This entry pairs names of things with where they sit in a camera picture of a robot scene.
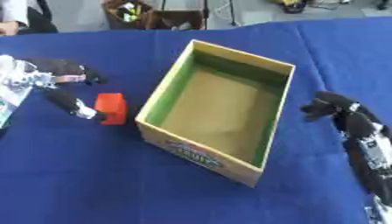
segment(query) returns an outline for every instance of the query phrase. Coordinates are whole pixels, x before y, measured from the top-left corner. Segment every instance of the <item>red block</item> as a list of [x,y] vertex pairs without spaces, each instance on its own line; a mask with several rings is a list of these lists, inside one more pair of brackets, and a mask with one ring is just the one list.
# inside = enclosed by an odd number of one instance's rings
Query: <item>red block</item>
[[122,94],[98,94],[94,109],[105,113],[104,125],[122,125],[127,119],[127,103]]

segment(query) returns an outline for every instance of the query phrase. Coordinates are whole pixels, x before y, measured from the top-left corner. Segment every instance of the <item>blue table cover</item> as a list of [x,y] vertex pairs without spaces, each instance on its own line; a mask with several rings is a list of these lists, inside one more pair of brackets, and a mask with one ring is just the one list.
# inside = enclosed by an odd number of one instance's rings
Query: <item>blue table cover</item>
[[255,189],[145,143],[133,121],[101,126],[67,115],[34,91],[0,141],[0,223],[368,223],[365,193],[330,120],[305,123],[298,108],[315,91],[331,90],[391,124],[391,24],[385,17],[0,38],[0,53],[99,69],[108,84],[66,88],[88,105],[99,93],[124,93],[132,118],[191,39],[297,66]]

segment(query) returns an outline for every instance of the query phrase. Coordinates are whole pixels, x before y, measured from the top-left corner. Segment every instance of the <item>chair leg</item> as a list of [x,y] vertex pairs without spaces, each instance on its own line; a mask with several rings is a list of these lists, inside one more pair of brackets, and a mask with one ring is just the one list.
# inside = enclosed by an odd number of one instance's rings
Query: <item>chair leg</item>
[[164,11],[165,7],[166,7],[166,0],[162,0],[161,11]]
[[233,0],[229,0],[230,4],[230,13],[231,13],[231,25],[236,26],[237,23],[235,22],[235,7],[233,5]]
[[204,29],[207,29],[208,26],[208,18],[210,17],[210,9],[208,8],[208,0],[204,0],[204,6],[203,6],[203,19],[204,19]]

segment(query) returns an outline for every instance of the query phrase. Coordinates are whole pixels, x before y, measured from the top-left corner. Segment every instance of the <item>cardboard box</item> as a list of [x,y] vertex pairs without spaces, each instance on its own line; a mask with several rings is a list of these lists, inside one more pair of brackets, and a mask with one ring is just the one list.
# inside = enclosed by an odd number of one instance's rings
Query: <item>cardboard box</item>
[[254,186],[266,165],[294,69],[193,40],[136,123],[145,141]]

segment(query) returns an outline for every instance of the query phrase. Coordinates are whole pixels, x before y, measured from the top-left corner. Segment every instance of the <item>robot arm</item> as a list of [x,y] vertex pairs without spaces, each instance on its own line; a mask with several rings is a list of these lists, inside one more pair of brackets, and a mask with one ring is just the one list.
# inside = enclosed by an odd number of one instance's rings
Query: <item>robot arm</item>
[[32,88],[38,88],[45,98],[64,109],[68,114],[97,121],[105,120],[102,112],[87,107],[82,100],[60,85],[69,82],[84,82],[88,85],[104,83],[106,78],[95,70],[64,59],[13,59],[0,55],[0,85],[3,85],[1,99],[10,104],[8,118],[15,107],[25,99]]
[[362,186],[374,194],[383,222],[392,215],[392,138],[389,128],[366,107],[345,96],[317,92],[311,104],[301,108],[305,120],[330,116],[343,136],[349,163]]

